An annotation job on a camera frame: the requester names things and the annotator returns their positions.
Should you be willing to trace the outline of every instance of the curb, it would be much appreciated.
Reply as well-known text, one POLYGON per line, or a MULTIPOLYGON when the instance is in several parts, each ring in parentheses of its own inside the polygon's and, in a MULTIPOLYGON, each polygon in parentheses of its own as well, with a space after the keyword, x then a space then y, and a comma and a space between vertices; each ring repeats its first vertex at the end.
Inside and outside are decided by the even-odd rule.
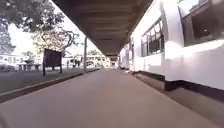
MULTIPOLYGON (((98 71, 98 70, 99 69, 94 69, 94 70, 88 71, 87 73, 95 72, 95 71, 98 71)), ((29 93, 38 91, 38 90, 46 88, 46 87, 50 87, 54 84, 58 84, 58 83, 64 82, 66 80, 69 80, 69 79, 72 79, 72 78, 75 78, 77 76, 81 76, 81 75, 84 75, 84 74, 85 73, 78 73, 78 74, 75 74, 73 76, 58 78, 58 79, 55 79, 55 80, 51 80, 51 81, 47 81, 47 82, 44 82, 44 83, 36 84, 34 86, 25 87, 25 88, 22 88, 22 89, 17 89, 17 90, 14 90, 14 91, 2 93, 2 94, 0 94, 0 103, 12 100, 12 99, 20 97, 20 96, 27 95, 29 93)))

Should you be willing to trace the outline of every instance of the foliage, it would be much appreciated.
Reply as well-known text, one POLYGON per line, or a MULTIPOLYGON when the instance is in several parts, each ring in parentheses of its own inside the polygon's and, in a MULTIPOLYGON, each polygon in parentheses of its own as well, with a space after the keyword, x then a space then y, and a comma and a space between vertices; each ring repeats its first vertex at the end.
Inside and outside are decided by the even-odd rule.
POLYGON ((6 28, 14 23, 26 32, 51 30, 63 17, 49 0, 0 0, 0 24, 6 28))
POLYGON ((61 51, 65 56, 66 53, 69 53, 66 51, 66 48, 71 45, 78 45, 75 42, 75 39, 78 37, 79 34, 60 28, 59 30, 38 32, 33 36, 33 40, 37 54, 43 53, 44 48, 47 48, 61 51))
POLYGON ((0 54, 11 54, 14 49, 8 31, 0 24, 0 54))

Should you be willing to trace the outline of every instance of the roof overhang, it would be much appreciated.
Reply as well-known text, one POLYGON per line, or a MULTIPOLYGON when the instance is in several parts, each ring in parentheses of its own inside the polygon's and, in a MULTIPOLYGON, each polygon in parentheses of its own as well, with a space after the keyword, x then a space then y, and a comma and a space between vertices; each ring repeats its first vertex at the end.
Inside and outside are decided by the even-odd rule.
POLYGON ((153 0, 53 0, 106 56, 117 56, 153 0))

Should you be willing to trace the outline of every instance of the covered walkway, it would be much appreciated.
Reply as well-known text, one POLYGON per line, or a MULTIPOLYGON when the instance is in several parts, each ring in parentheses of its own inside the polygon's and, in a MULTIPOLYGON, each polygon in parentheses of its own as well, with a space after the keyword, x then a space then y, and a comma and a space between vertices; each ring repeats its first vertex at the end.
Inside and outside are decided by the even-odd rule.
POLYGON ((116 69, 5 102, 0 113, 3 128, 217 128, 116 69))

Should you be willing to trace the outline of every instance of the white wall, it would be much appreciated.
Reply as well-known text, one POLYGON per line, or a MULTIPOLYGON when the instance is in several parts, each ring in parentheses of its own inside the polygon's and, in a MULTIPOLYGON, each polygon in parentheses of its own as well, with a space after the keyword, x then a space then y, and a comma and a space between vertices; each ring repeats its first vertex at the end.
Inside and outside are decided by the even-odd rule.
POLYGON ((127 45, 120 52, 120 67, 129 68, 129 49, 127 45))
POLYGON ((167 81, 185 80, 224 90, 224 38, 184 47, 177 1, 154 1, 132 33, 134 71, 164 75, 167 81), (141 36, 160 16, 164 16, 166 26, 165 52, 141 57, 141 36))
POLYGON ((141 56, 141 37, 161 17, 160 6, 161 0, 154 1, 131 35, 134 40, 134 71, 165 75, 164 53, 147 57, 141 56))

